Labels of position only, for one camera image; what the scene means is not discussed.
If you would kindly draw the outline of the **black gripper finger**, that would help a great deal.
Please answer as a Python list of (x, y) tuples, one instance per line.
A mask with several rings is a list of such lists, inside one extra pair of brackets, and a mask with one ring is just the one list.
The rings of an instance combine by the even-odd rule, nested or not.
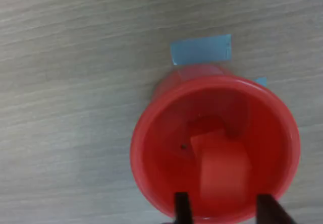
[(193, 224), (192, 211), (187, 192), (175, 193), (175, 221), (176, 224)]
[(297, 224), (271, 194), (259, 194), (256, 200), (257, 224)]

